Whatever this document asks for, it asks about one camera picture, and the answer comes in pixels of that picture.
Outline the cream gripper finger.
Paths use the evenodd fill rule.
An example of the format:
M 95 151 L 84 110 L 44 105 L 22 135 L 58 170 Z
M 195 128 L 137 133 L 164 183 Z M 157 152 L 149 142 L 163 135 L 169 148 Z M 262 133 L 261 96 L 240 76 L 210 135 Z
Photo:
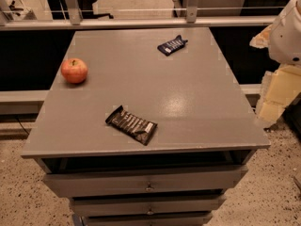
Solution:
M 301 93 L 301 67 L 281 64 L 266 72 L 261 81 L 260 99 L 256 116 L 261 123 L 276 123 L 285 109 Z
M 271 30 L 271 25 L 266 26 L 259 34 L 251 39 L 249 45 L 258 49 L 268 48 L 270 45 Z

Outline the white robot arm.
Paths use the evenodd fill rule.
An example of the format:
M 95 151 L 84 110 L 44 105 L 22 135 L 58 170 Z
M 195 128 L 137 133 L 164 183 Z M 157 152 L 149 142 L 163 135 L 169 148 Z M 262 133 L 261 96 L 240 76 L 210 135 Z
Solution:
M 269 128 L 301 93 L 301 0 L 290 0 L 249 45 L 267 48 L 269 57 L 279 63 L 262 78 L 255 110 L 257 124 Z

